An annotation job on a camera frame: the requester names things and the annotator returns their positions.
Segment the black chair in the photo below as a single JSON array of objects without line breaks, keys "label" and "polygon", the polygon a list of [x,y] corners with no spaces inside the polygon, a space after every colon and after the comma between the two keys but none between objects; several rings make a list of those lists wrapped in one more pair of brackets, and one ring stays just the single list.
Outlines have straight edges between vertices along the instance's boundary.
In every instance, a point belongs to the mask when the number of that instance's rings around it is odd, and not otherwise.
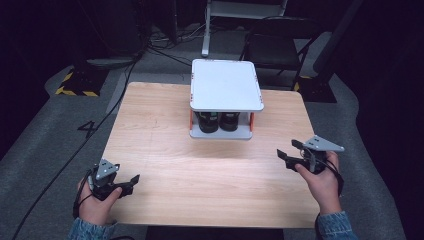
[{"label": "black chair", "polygon": [[[312,19],[272,16],[258,20],[246,35],[240,61],[253,62],[256,68],[296,71],[294,90],[309,46],[323,32]],[[304,39],[297,50],[295,40]]]}]

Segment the wrist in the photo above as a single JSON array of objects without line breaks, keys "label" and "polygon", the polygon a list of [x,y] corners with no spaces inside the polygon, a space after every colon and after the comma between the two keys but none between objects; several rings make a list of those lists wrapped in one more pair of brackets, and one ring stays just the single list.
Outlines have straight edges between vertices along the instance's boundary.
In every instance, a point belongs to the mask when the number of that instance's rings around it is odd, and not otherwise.
[{"label": "wrist", "polygon": [[325,214],[341,212],[342,207],[340,205],[340,202],[337,200],[333,202],[326,202],[324,204],[319,204],[319,210],[320,210],[319,211],[320,215],[325,215]]}]

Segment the wire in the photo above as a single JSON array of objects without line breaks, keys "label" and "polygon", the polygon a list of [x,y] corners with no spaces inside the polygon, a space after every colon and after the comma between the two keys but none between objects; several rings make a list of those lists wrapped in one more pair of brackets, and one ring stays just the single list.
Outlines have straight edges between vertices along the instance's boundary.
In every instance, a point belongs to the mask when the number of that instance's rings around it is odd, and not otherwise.
[{"label": "wire", "polygon": [[100,128],[100,126],[106,121],[106,119],[112,114],[112,112],[115,110],[115,108],[118,106],[118,104],[121,102],[121,100],[123,99],[126,89],[127,89],[127,85],[129,82],[129,78],[131,75],[131,72],[135,66],[135,64],[137,63],[137,61],[134,61],[130,71],[126,77],[126,81],[125,81],[125,87],[124,90],[121,93],[121,96],[119,97],[118,101],[115,103],[115,105],[112,107],[112,109],[107,113],[107,115],[105,117],[103,117],[103,119],[101,120],[101,122],[97,125],[96,127],[96,131],[91,132],[91,134],[89,134],[86,139],[82,142],[82,144],[78,147],[78,149],[72,154],[72,156],[66,161],[66,163],[63,165],[63,167],[56,173],[56,175],[53,177],[53,179],[47,184],[47,186],[43,189],[43,191],[40,193],[40,195],[37,197],[37,199],[34,201],[34,203],[31,205],[31,207],[28,209],[28,211],[26,212],[24,218],[21,220],[21,222],[18,225],[18,228],[15,231],[15,234],[13,235],[12,240],[15,240],[16,237],[18,236],[20,230],[22,229],[26,219],[28,218],[28,216],[31,214],[31,212],[34,210],[35,206],[38,204],[38,202],[41,200],[41,198],[43,197],[43,195],[47,192],[47,190],[53,185],[53,183],[56,181],[56,179],[59,177],[59,175],[65,170],[65,168],[71,163],[71,161],[76,157],[76,155],[81,151],[81,149],[85,146],[85,144],[87,144],[87,142],[91,139],[91,137],[97,132],[97,130]]},{"label": "wire", "polygon": [[151,49],[151,50],[153,50],[153,51],[155,51],[155,52],[159,53],[160,55],[163,55],[163,56],[169,57],[169,58],[171,58],[171,59],[173,59],[173,60],[175,60],[175,61],[177,61],[177,62],[180,62],[180,63],[182,63],[182,64],[184,64],[184,65],[186,65],[186,66],[191,67],[191,64],[185,63],[185,62],[183,62],[183,61],[181,61],[181,60],[177,59],[177,58],[181,58],[181,57],[176,57],[176,56],[172,56],[172,55],[169,55],[169,54],[163,53],[163,52],[161,52],[161,51],[159,51],[159,50],[156,50],[154,47],[151,47],[151,46],[149,46],[149,47],[148,47],[148,49]]}]

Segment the sleeve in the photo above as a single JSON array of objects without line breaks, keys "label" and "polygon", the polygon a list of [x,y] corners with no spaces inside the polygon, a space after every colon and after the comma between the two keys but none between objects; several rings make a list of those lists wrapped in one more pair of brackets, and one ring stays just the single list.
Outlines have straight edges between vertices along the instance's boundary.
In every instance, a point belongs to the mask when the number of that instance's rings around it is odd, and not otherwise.
[{"label": "sleeve", "polygon": [[324,240],[358,239],[352,231],[349,218],[344,211],[320,215],[318,217],[318,228]]},{"label": "sleeve", "polygon": [[68,240],[108,240],[115,231],[116,222],[109,226],[98,226],[76,218],[68,234]]}]

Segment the right hand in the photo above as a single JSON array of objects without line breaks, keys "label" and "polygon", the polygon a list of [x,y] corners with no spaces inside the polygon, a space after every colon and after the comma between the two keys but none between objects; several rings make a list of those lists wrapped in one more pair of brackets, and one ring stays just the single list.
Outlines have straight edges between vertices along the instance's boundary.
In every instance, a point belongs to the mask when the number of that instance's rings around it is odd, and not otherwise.
[{"label": "right hand", "polygon": [[80,201],[87,196],[89,197],[81,203],[79,207],[79,217],[94,225],[106,225],[110,209],[116,200],[118,200],[121,192],[122,188],[116,188],[104,201],[100,201],[91,194],[90,187],[86,182],[81,193]]},{"label": "right hand", "polygon": [[[339,159],[335,152],[328,151],[327,159],[336,166],[337,170],[339,169]],[[312,196],[318,202],[321,215],[342,211],[338,194],[338,182],[330,169],[325,168],[323,172],[315,175],[300,164],[296,164],[295,168],[308,183]]]}]

